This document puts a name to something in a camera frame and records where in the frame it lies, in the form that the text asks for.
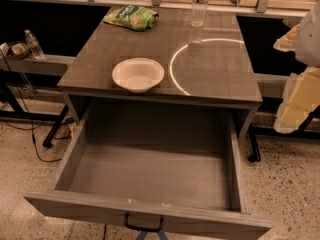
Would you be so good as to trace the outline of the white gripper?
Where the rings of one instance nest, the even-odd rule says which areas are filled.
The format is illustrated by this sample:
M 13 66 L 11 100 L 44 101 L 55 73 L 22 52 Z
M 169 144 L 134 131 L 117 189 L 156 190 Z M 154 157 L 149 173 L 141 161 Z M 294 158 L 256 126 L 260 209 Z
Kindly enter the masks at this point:
M 320 105 L 320 69 L 316 68 L 320 67 L 320 0 L 300 25 L 276 40 L 273 48 L 281 52 L 295 50 L 296 59 L 308 65 L 303 73 L 290 74 L 276 113 L 273 128 L 278 133 L 289 134 Z

